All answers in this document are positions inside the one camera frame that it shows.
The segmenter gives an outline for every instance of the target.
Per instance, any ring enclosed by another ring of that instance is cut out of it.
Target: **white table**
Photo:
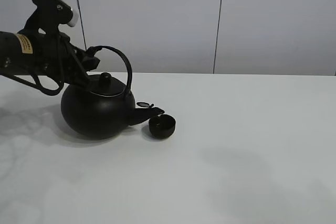
[[[0,87],[1,224],[336,223],[334,77],[134,74],[176,118],[161,142],[83,141],[61,95]]]

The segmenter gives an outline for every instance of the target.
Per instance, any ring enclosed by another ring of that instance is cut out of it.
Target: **yellow label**
[[[22,53],[24,54],[32,54],[33,48],[31,46],[31,43],[29,39],[24,36],[23,34],[14,34],[20,41]]]

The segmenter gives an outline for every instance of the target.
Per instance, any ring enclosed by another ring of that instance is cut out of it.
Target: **small cup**
[[[149,131],[157,139],[170,137],[175,131],[176,121],[170,115],[158,115],[149,120]]]

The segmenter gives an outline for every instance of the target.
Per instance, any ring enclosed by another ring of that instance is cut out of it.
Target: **teapot spout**
[[[158,107],[148,109],[135,109],[128,118],[128,125],[133,126],[139,123],[143,123],[148,119],[163,114],[164,111]]]

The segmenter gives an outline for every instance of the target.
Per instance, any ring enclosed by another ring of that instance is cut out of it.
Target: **black teapot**
[[[142,108],[135,108],[131,92],[132,68],[127,57],[119,55],[127,68],[126,84],[104,72],[89,76],[90,91],[75,85],[69,85],[64,91],[61,112],[76,132],[94,139],[109,138],[129,125],[164,113],[162,109],[143,102],[138,103]]]

